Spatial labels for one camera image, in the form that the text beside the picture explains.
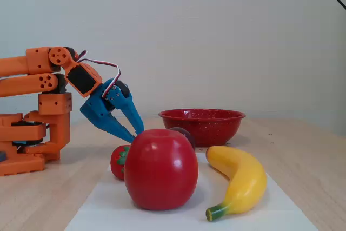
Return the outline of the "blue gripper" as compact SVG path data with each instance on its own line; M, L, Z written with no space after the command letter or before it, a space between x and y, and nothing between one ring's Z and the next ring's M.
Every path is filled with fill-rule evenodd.
M117 80L105 97L102 96L112 80L107 80L90 94L90 97L80 108L81 113L97 128L123 141L132 143L135 139L127 128L113 117L112 112L119 109L128 119L138 135L144 131L144 123L133 103L128 86Z

